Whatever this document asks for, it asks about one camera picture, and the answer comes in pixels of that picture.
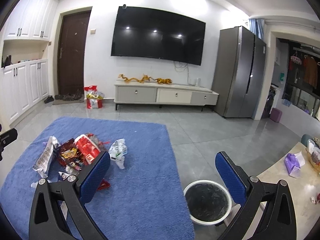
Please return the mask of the purple tissue pack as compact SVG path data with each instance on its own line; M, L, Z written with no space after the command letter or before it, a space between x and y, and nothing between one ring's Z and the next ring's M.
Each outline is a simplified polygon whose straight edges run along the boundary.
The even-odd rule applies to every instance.
M305 159L302 152L298 152L296 154L288 153L285 156L284 164L289 176L299 178L301 167L305 165Z

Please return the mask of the golden dragon ornament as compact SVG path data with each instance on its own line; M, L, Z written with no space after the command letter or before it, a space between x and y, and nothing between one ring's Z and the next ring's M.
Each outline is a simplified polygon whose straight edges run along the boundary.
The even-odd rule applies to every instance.
M137 83L145 83L145 82L150 82L151 80L151 77L149 77L148 75L143 75L141 79L138 79L136 77L131 77L131 78L128 78L127 76L125 76L124 74L119 74L118 75L118 78L119 79L123 79L123 81L125 83L130 83L132 81L135 81Z

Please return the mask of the purple storage box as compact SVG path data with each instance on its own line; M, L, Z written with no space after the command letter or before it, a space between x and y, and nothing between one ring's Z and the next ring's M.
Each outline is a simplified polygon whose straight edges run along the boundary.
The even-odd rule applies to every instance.
M272 108L271 109L271 113L270 113L269 118L272 121L279 123L280 119L281 119L281 116L282 116L282 111L281 110L279 110L277 108Z

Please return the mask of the blue shaggy rug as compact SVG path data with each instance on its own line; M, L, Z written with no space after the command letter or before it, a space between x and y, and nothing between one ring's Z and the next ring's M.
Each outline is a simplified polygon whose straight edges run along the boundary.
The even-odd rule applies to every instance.
M22 239L40 179L33 165L50 137L64 143L91 133L102 142L124 139L124 169L104 158L84 182L80 200L108 239L193 239L176 159L166 126L148 122L60 117L18 158L1 187L1 207Z

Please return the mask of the black bag on counter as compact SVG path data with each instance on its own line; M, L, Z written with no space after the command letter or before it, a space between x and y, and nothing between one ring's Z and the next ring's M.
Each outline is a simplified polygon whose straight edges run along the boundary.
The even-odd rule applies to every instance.
M5 68L6 66L11 65L11 55L6 56L6 58L4 59L4 61L2 62L2 68Z

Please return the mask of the red white snack bag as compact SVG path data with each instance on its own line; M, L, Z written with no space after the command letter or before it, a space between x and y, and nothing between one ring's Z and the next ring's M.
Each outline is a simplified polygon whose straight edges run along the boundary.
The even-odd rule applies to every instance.
M110 144L110 141L101 141L95 134L86 133L76 137L74 143L90 165L101 152L107 151L106 147Z

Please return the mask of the white grey TV cabinet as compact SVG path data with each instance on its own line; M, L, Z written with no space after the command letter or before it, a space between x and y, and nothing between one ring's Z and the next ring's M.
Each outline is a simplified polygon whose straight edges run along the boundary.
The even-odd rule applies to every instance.
M187 85L160 85L157 83L115 84L114 103L118 105L182 105L182 106L215 106L219 94L202 87Z

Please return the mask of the red white gift bag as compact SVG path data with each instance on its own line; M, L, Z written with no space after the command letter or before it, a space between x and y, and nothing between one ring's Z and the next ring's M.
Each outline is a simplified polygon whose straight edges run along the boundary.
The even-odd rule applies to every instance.
M97 85L84 87L86 105L88 109L100 109L103 107L104 94L97 89Z

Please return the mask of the white router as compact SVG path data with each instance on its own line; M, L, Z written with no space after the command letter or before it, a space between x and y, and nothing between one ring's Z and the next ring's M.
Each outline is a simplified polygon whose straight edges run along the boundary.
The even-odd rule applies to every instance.
M195 86L196 86L196 87L201 87L201 78L200 78L200 77L198 77L198 78L196 79Z

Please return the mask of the white blue snack bag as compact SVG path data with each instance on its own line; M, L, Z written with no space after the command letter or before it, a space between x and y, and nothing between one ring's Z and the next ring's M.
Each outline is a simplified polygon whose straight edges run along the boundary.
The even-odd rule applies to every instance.
M56 158L60 143L57 138L50 136L47 144L33 165L33 170L37 172L41 178L47 178L52 161Z

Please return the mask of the white crumpled tissue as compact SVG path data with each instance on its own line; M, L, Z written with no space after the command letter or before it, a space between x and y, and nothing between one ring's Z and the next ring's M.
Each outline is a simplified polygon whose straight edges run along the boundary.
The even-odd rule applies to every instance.
M58 174L59 174L58 181L64 181L70 176L70 174L62 171L59 171Z

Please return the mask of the grey double door refrigerator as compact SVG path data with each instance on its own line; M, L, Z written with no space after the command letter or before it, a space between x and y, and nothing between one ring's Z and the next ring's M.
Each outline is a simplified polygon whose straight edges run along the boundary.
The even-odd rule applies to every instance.
M224 118L253 118L263 84L266 43L243 26L220 31L212 90Z

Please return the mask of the red orange chips bag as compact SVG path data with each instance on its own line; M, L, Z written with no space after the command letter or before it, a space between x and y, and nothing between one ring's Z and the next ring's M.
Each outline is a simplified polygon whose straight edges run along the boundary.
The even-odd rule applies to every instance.
M110 186L111 186L111 184L108 181L106 181L105 179L103 179L101 181L100 185L98 186L97 191L108 189L108 188L110 188Z

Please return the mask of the black slipper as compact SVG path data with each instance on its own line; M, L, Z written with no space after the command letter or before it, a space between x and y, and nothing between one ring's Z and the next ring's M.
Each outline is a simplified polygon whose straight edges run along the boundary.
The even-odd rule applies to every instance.
M55 99L53 98L53 96L48 96L45 100L44 100L44 103L47 104L47 103L50 103L50 102L53 102Z

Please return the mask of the blue striped curtain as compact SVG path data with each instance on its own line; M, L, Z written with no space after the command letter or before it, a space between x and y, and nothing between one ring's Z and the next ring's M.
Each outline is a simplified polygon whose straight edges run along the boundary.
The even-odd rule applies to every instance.
M261 40L264 40L264 25L263 18L249 19L249 30Z

